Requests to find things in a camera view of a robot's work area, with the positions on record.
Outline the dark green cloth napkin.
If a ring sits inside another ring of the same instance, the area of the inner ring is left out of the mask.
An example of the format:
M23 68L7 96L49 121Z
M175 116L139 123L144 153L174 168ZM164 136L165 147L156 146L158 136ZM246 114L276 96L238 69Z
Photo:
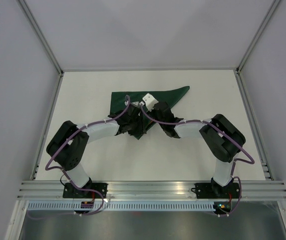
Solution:
M128 91L128 92L112 92L111 94L111 104L110 104L110 114L108 117L114 118L119 115L125 109L126 96L129 96L130 103L141 102L142 97L147 93L152 94L159 102L167 102L170 108L174 107L189 91L189 86L183 86L181 88L166 90L166 91ZM151 111L147 109L144 110L150 117ZM151 120L147 118L143 113L143 126L145 128L145 134L154 124L149 124Z

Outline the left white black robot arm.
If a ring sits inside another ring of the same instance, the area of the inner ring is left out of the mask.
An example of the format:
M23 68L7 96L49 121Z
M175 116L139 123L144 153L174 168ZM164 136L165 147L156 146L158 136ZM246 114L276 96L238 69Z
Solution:
M124 133L131 136L145 133L138 103L126 102L125 105L123 111L93 123L77 125L70 120L65 121L46 148L51 158L45 170L61 170L73 185L74 192L81 198L87 198L92 192L92 180L81 164L86 146Z

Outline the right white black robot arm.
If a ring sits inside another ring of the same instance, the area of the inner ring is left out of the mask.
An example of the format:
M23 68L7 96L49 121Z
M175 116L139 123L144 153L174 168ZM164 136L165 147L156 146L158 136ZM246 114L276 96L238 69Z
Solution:
M199 121L185 121L175 117L169 105L158 102L151 110L150 116L159 122L161 128L171 138L203 138L211 153L216 158L215 171L211 179L211 192L221 198L229 192L233 183L236 155L246 142L244 135L222 114L210 119L210 126Z

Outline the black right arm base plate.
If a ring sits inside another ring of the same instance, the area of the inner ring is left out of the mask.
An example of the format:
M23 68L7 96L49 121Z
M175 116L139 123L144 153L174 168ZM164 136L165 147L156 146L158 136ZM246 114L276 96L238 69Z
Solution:
M240 187L236 182L224 187L215 183L197 182L192 190L196 194L197 199L237 199L240 194Z

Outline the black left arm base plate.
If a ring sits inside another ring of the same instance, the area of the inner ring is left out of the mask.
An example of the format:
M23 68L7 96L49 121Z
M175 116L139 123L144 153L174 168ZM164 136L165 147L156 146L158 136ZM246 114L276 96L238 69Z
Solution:
M106 197L108 184L105 182L94 182L84 186L88 190L79 190L71 183L66 183L63 190L63 198L65 199L101 199Z

